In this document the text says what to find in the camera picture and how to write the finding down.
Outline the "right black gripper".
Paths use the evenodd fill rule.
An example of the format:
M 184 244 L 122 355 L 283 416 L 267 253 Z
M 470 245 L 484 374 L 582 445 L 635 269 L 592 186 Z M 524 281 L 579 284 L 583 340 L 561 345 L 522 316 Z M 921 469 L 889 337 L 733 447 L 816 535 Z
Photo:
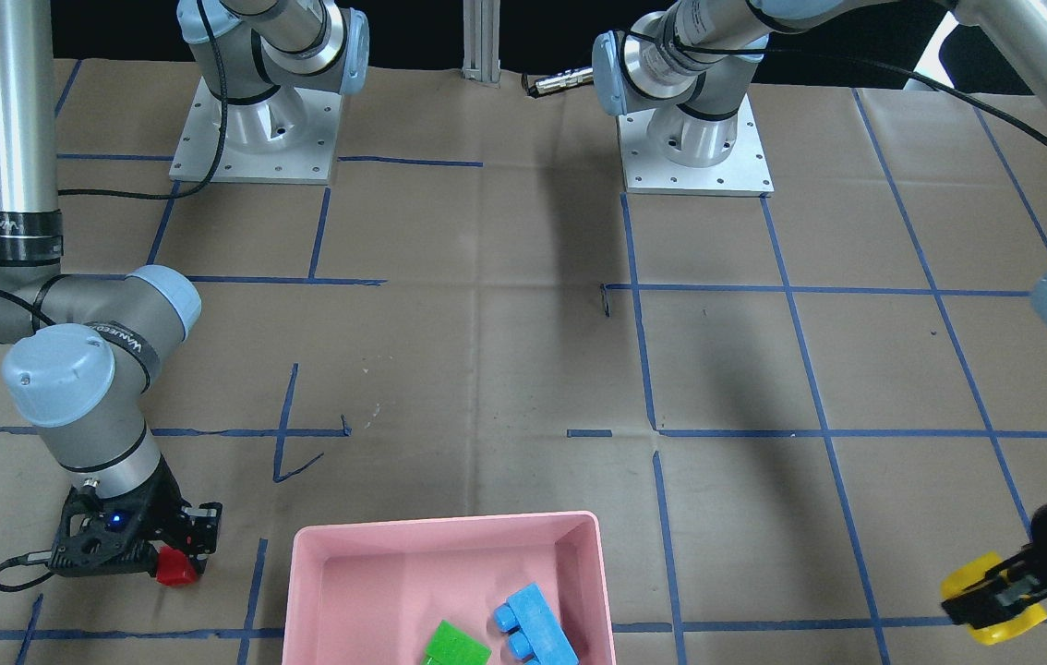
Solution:
M 199 557 L 217 549 L 223 505 L 183 500 L 165 462 L 126 495 L 101 498 L 93 488 L 69 490 L 55 528 L 54 573 L 64 577 L 147 573 L 155 576 L 158 550 L 184 552 L 201 574 Z

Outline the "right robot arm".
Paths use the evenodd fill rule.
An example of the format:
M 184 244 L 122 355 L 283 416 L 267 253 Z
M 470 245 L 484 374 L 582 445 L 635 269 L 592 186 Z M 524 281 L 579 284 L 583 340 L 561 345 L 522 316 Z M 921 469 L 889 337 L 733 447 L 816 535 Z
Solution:
M 367 76 L 363 12 L 333 1 L 182 1 L 177 18 L 219 114 L 211 162 L 190 169 L 191 193 L 245 180 L 267 157 L 286 181 L 330 168 L 328 113 Z M 223 506 L 182 496 L 139 401 L 193 332 L 201 297 L 157 264 L 117 281 L 63 273 L 52 59 L 50 5 L 0 1 L 3 380 L 71 484 L 54 544 L 0 569 L 194 584 L 216 551 Z

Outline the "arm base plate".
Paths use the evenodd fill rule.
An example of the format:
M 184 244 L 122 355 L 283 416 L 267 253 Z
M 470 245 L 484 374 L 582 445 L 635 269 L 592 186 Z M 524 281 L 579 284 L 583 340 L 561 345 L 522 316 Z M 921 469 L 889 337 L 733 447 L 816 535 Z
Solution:
M 252 105 L 229 105 L 223 155 L 211 181 L 328 185 L 342 110 L 341 94 L 292 87 Z M 202 80 L 174 151 L 172 180 L 197 184 L 206 176 L 220 119 L 220 103 Z
M 617 125 L 626 192 L 764 197 L 776 190 L 748 97 L 719 121 L 669 106 Z

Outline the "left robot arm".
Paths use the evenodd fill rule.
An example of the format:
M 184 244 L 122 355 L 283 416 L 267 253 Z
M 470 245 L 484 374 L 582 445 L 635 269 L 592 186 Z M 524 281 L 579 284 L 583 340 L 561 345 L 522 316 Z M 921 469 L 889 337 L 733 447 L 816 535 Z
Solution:
M 773 34 L 802 34 L 857 12 L 861 1 L 680 1 L 642 17 L 627 30 L 600 34 L 592 47 L 596 97 L 605 113 L 631 119 L 654 111 L 671 119 L 668 158 L 685 167 L 726 159 L 717 140 L 689 139 L 684 119 L 726 125 L 736 114 L 761 56 L 806 56 L 878 68 L 919 81 L 1025 132 L 1047 149 L 1047 135 L 1029 123 L 941 81 L 866 56 L 773 46 Z M 949 1 L 961 24 L 979 27 L 1026 87 L 1047 106 L 1047 1 Z M 984 645 L 1017 638 L 1047 619 L 1047 504 L 1017 554 L 987 554 L 943 581 L 941 607 L 953 624 Z

